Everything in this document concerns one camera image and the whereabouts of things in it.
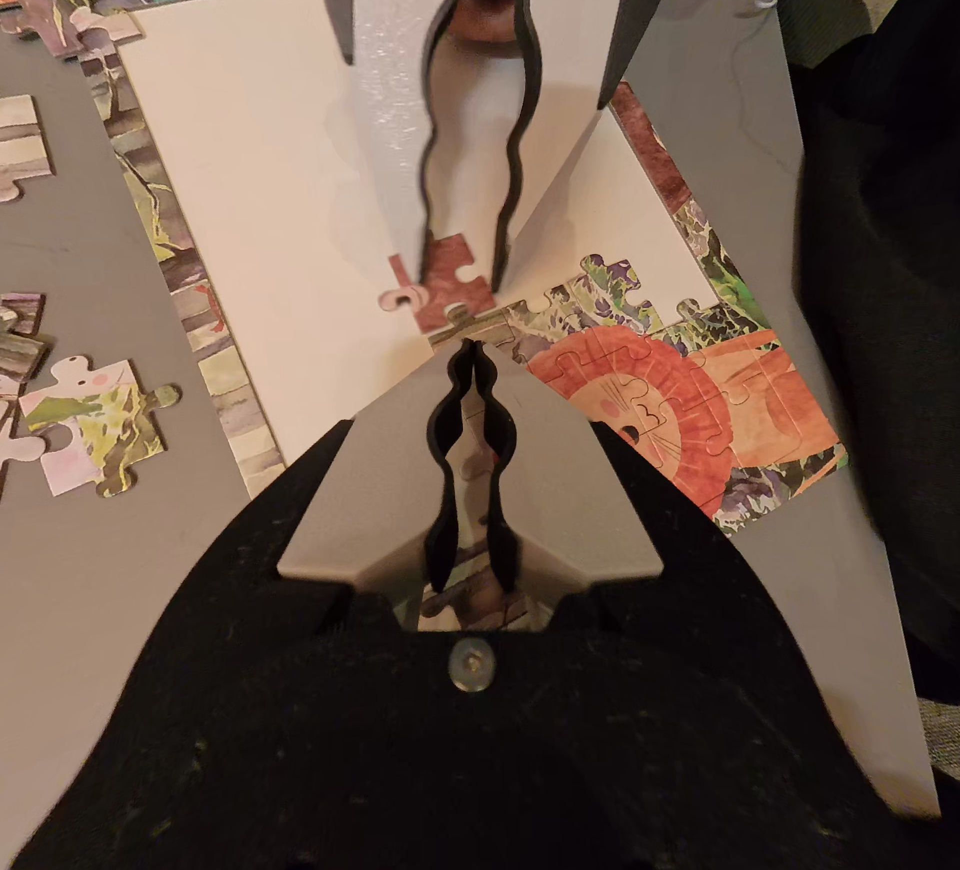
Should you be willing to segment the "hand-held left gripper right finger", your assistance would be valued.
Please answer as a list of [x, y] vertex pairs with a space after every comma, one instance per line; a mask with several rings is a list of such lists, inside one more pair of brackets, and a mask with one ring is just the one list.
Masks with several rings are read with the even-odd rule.
[[486, 547], [501, 588], [554, 609], [594, 586], [664, 570], [587, 417], [490, 344], [474, 383], [493, 455]]

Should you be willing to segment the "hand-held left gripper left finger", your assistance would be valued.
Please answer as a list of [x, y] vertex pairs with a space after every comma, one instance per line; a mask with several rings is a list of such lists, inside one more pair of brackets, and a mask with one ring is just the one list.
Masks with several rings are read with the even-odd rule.
[[288, 578], [348, 584], [392, 603], [443, 591], [459, 547], [449, 455], [476, 344], [445, 344], [353, 419], [278, 563]]

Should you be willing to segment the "puzzle frame tray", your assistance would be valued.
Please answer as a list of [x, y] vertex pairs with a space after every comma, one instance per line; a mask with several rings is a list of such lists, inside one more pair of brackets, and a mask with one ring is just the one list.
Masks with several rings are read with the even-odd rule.
[[[397, 286], [394, 248], [323, 1], [132, 0], [121, 9], [143, 37], [119, 57], [195, 261], [159, 268], [254, 497], [331, 423], [423, 363], [431, 334], [407, 307], [378, 306]], [[521, 63], [444, 43], [434, 80], [445, 128], [430, 178], [440, 238], [462, 233], [474, 264], [458, 276], [485, 277]], [[640, 283], [631, 301], [650, 301], [675, 324], [682, 300], [714, 304], [699, 258], [720, 252], [621, 84], [523, 229], [493, 310], [520, 300], [546, 310], [547, 293], [599, 254], [628, 260]]]

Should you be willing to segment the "brown puzzle piece pink tab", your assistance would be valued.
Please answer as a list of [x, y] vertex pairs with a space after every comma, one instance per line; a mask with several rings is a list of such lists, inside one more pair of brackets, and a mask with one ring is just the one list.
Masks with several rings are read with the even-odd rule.
[[421, 334], [430, 335], [447, 328], [451, 308], [461, 306], [466, 314], [476, 317], [496, 306], [494, 294], [484, 276], [462, 280], [458, 271], [474, 264], [474, 254], [462, 233], [432, 240], [425, 262], [426, 276], [414, 282], [407, 273], [402, 257], [393, 254], [389, 265], [396, 286], [377, 299], [379, 308], [394, 312], [403, 307], [411, 310]]

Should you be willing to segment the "pile of puzzle pieces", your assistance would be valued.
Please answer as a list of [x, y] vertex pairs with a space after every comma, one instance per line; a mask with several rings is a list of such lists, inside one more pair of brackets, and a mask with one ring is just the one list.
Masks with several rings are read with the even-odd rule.
[[[118, 43], [141, 37], [130, 13], [111, 10], [111, 0], [2, 0], [2, 33], [38, 38], [55, 59], [77, 62], [157, 262], [168, 270], [187, 258], [192, 267], [182, 211], [117, 53]], [[154, 412], [178, 403], [179, 389], [143, 391], [128, 360], [92, 370], [83, 368], [85, 357], [63, 359], [51, 369], [54, 386], [20, 394], [17, 402], [31, 433], [62, 426], [70, 443], [47, 452], [21, 446], [8, 423], [14, 389], [21, 391], [39, 367], [32, 349], [38, 342], [9, 324], [2, 330], [2, 462], [39, 459], [54, 495], [88, 483], [102, 498], [126, 492], [136, 482], [133, 466], [164, 451]]]

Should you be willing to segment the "person's right hand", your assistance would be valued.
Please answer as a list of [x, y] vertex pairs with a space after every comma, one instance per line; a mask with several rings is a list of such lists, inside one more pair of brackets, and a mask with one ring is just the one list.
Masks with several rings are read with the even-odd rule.
[[515, 4], [516, 0], [457, 0], [448, 33], [468, 43], [513, 44]]

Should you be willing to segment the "person's black clothing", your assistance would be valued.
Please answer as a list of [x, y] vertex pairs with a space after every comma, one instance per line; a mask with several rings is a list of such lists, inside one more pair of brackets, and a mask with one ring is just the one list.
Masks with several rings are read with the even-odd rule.
[[885, 544], [918, 696], [958, 709], [958, 0], [800, 5], [798, 296]]

